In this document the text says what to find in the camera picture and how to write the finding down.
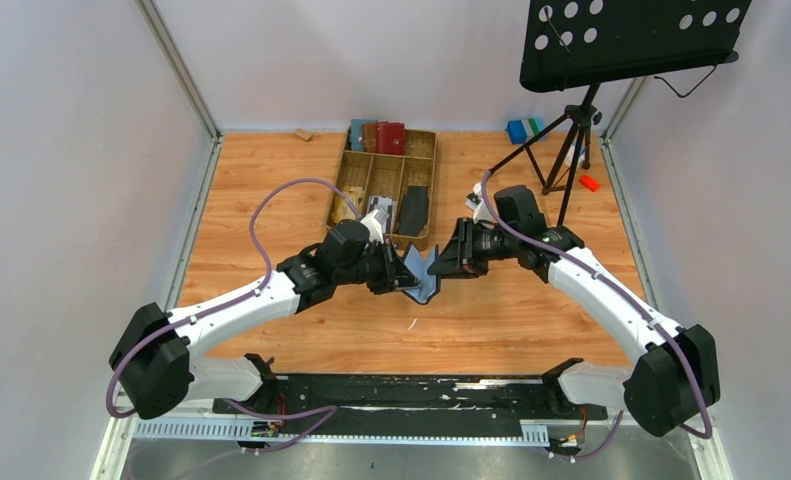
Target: music stand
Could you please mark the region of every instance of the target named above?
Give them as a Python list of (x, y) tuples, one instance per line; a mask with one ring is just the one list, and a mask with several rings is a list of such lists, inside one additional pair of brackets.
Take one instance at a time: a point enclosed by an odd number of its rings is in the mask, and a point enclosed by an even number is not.
[[(593, 101), (601, 83), (735, 62), (739, 55), (734, 45), (750, 4), (751, 0), (531, 0), (519, 83), (539, 93), (589, 88), (580, 105), (566, 106), (563, 115), (490, 171), (495, 173), (527, 152), (542, 194), (564, 191), (557, 218), (557, 225), (562, 225), (582, 146), (583, 167), (590, 166), (592, 126), (601, 120)], [(544, 178), (530, 147), (566, 120), (572, 125)], [(573, 142), (566, 184), (557, 186)]]

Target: wooden tray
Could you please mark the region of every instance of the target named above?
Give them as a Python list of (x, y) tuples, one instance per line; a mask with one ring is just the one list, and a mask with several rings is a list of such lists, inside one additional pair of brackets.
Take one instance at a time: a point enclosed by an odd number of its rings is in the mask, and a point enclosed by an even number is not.
[[(363, 198), (357, 208), (365, 214), (366, 200), (372, 195), (382, 195), (394, 199), (395, 224), (392, 231), (398, 230), (398, 214), (407, 187), (417, 185), (428, 187), (427, 223), (418, 236), (388, 234), (397, 248), (407, 248), (412, 243), (419, 250), (430, 245), (430, 224), (433, 221), (433, 195), (436, 180), (437, 145), (436, 133), (423, 130), (407, 130), (405, 133), (405, 155), (384, 155), (351, 151), (348, 133), (345, 134), (342, 159), (336, 175), (336, 186), (340, 190), (347, 187), (362, 187)], [(327, 212), (327, 228), (334, 226), (333, 212), (336, 209), (336, 194)]]

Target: white wall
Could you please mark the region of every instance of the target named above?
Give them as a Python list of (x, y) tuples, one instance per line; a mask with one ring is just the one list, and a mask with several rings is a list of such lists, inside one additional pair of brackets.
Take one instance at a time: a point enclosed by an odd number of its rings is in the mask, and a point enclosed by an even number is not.
[[(583, 98), (519, 85), (528, 0), (157, 4), (222, 129), (342, 129), (356, 117), (503, 129)], [(602, 87), (605, 119), (626, 85)]]
[(686, 100), (649, 82), (616, 146), (662, 307), (716, 337), (735, 478), (791, 478), (791, 0), (737, 51)]
[(0, 478), (89, 475), (207, 156), (134, 2), (0, 1)]

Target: metal floor plate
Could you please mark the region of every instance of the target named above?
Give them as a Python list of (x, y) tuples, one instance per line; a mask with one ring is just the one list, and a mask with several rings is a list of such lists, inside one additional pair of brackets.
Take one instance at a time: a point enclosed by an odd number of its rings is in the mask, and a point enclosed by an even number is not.
[[(607, 427), (587, 428), (587, 447), (597, 447)], [(134, 440), (133, 478), (167, 480), (216, 455), (239, 451), (233, 442)], [(122, 479), (128, 479), (125, 473)], [(623, 426), (609, 451), (574, 465), (549, 459), (541, 448), (301, 443), (254, 456), (232, 455), (185, 477), (187, 480), (279, 478), (280, 480), (402, 479), (602, 479), (699, 480), (692, 446), (682, 431), (655, 438)]]

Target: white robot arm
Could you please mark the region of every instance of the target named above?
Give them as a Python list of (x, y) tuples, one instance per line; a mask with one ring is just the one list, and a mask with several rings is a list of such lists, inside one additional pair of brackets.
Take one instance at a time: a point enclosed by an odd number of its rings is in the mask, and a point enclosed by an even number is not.
[[(657, 436), (697, 414), (687, 378), (674, 352), (653, 330), (654, 324), (662, 326), (687, 354), (705, 403), (718, 400), (715, 344), (706, 330), (700, 326), (683, 329), (659, 314), (604, 270), (571, 231), (547, 228), (530, 190), (510, 187), (495, 198), (507, 223), (582, 260), (595, 268), (596, 274), (567, 258), (526, 245), (497, 226), (475, 223), (468, 217), (457, 221), (451, 241), (427, 272), (412, 272), (391, 244), (380, 241), (374, 222), (345, 221), (331, 229), (321, 244), (286, 259), (270, 275), (244, 287), (170, 312), (161, 311), (156, 304), (140, 308), (110, 357), (110, 365), (114, 370), (120, 367), (125, 354), (152, 332), (178, 324), (151, 341), (121, 370), (119, 380), (136, 412), (149, 419), (186, 400), (244, 401), (257, 392), (270, 370), (261, 359), (204, 357), (222, 342), (326, 301), (338, 285), (365, 283), (372, 293), (382, 294), (417, 288), (420, 279), (427, 278), (425, 274), (441, 279), (477, 278), (487, 273), (489, 261), (516, 258), (523, 268), (581, 305), (616, 339), (634, 365), (628, 369), (595, 366), (581, 359), (564, 362), (543, 375), (546, 386), (555, 388), (562, 402), (627, 409)], [(654, 321), (640, 318), (599, 276), (618, 284), (648, 309)]]

